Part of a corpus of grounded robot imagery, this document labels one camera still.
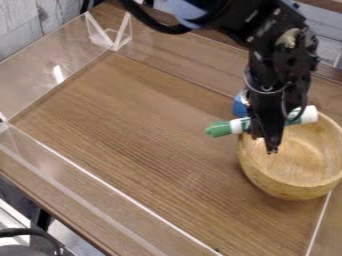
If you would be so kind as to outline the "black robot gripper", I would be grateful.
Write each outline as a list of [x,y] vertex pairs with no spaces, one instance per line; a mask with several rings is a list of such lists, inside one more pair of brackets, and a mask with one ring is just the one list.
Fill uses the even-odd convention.
[[251,124],[251,138],[261,139],[268,154],[276,153],[281,143],[287,122],[295,122],[307,106],[308,83],[304,79],[281,84],[275,81],[268,88],[251,71],[244,73],[247,89],[247,113],[256,124]]

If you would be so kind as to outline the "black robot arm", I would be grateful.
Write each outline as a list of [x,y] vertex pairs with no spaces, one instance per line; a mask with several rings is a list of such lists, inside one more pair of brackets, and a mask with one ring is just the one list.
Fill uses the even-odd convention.
[[275,153],[289,112],[307,106],[319,63],[316,35],[292,0],[169,0],[188,29],[212,29],[248,50],[244,69],[249,134]]

